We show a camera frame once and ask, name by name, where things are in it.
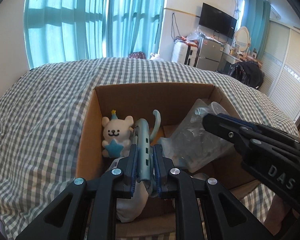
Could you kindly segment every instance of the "white lettering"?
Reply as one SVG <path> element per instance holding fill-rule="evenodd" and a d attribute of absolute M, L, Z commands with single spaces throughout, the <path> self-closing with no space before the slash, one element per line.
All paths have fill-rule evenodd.
<path fill-rule="evenodd" d="M 277 181 L 281 181 L 281 184 L 284 184 L 284 179 L 286 178 L 286 174 L 282 173 L 278 178 Z"/>
<path fill-rule="evenodd" d="M 292 189 L 293 188 L 293 183 L 295 183 L 296 181 L 294 180 L 294 179 L 289 179 L 289 181 L 288 181 L 288 184 L 286 185 L 286 187 L 288 188 L 288 189 Z"/>
<path fill-rule="evenodd" d="M 271 177 L 274 177 L 277 174 L 277 168 L 275 166 L 271 165 L 271 168 L 269 169 L 268 174 Z"/>

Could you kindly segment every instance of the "oval mirror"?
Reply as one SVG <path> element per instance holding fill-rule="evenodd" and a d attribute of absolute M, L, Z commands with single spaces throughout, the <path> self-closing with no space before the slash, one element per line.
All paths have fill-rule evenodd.
<path fill-rule="evenodd" d="M 239 46 L 239 51 L 243 52 L 249 46 L 250 36 L 247 27 L 242 26 L 235 34 L 235 44 Z"/>

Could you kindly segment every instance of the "white suitcase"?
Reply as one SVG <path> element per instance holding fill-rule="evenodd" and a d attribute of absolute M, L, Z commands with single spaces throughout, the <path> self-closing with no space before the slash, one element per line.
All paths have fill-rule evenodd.
<path fill-rule="evenodd" d="M 173 48 L 171 61 L 193 67 L 195 58 L 197 57 L 197 51 L 198 48 L 195 46 L 177 42 Z"/>

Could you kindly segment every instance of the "refrigerator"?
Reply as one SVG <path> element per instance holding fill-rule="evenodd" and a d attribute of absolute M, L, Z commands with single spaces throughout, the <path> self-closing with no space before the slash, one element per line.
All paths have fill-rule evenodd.
<path fill-rule="evenodd" d="M 203 70 L 218 69 L 224 46 L 207 38 L 202 38 L 196 67 Z"/>

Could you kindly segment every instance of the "teal curtain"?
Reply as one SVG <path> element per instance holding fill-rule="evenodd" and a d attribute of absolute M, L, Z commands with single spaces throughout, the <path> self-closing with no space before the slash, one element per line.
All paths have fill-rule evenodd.
<path fill-rule="evenodd" d="M 269 30 L 271 6 L 267 0 L 244 0 L 244 11 L 241 26 L 246 26 L 250 37 L 250 50 L 257 50 L 257 58 L 261 58 L 265 50 Z"/>
<path fill-rule="evenodd" d="M 25 0 L 31 68 L 45 63 L 157 52 L 164 0 Z"/>

